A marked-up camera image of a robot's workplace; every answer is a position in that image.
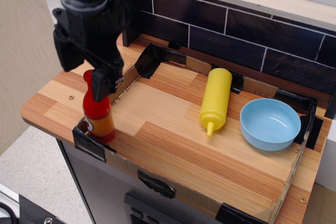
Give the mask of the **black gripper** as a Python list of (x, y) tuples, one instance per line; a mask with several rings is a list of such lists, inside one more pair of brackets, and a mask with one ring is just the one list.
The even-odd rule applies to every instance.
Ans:
[(123, 83), (124, 63), (116, 40), (129, 24), (126, 1), (108, 0), (94, 12), (55, 8), (53, 15), (54, 44), (63, 70), (70, 72), (87, 60), (96, 68), (91, 75), (93, 99), (101, 102), (115, 93)]

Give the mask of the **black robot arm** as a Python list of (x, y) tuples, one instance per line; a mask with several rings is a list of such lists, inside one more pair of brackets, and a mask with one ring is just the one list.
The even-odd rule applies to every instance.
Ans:
[(122, 83), (123, 59), (117, 39), (127, 29), (130, 9), (126, 0), (60, 0), (55, 8), (55, 48), (65, 72), (84, 61), (93, 67), (93, 99), (102, 101)]

